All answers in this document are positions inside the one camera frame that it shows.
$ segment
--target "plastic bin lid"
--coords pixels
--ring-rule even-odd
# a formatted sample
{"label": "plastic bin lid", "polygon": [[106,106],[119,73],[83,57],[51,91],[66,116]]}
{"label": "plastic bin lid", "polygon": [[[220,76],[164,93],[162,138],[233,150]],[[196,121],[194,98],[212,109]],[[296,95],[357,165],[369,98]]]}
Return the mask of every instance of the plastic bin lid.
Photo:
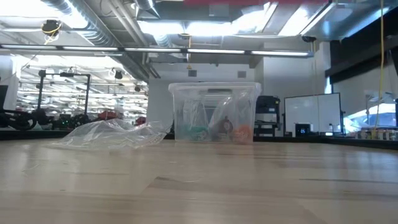
{"label": "plastic bin lid", "polygon": [[171,83],[169,85],[169,91],[174,90],[186,90],[186,89],[208,89],[208,88],[255,88],[257,91],[261,91],[261,84],[254,82],[198,82],[198,83]]}

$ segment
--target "clear plastic storage bin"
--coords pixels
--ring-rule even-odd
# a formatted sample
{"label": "clear plastic storage bin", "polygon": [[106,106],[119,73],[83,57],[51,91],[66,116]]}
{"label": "clear plastic storage bin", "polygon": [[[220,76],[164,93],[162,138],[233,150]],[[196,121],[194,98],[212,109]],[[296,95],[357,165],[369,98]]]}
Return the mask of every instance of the clear plastic storage bin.
{"label": "clear plastic storage bin", "polygon": [[259,83],[172,83],[176,141],[253,142]]}

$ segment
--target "orange object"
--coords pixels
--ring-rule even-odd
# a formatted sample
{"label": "orange object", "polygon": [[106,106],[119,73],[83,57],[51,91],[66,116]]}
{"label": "orange object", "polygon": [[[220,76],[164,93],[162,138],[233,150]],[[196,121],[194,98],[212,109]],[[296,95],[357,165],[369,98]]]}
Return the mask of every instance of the orange object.
{"label": "orange object", "polygon": [[253,130],[249,125],[241,125],[233,131],[233,141],[239,143],[253,142]]}

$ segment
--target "wooden tabletop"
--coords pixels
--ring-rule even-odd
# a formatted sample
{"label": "wooden tabletop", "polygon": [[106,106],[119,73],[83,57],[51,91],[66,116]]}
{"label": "wooden tabletop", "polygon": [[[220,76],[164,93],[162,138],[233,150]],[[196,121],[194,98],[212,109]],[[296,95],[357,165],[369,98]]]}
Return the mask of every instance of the wooden tabletop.
{"label": "wooden tabletop", "polygon": [[398,223],[398,153],[327,144],[123,151],[0,142],[0,223]]}

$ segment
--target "whiteboard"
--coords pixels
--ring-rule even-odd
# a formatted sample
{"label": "whiteboard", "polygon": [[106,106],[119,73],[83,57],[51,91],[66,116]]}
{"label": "whiteboard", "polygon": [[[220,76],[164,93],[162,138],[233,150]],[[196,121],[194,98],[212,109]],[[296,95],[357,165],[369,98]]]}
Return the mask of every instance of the whiteboard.
{"label": "whiteboard", "polygon": [[296,123],[313,124],[314,132],[340,133],[340,94],[285,98],[285,131],[293,133]]}

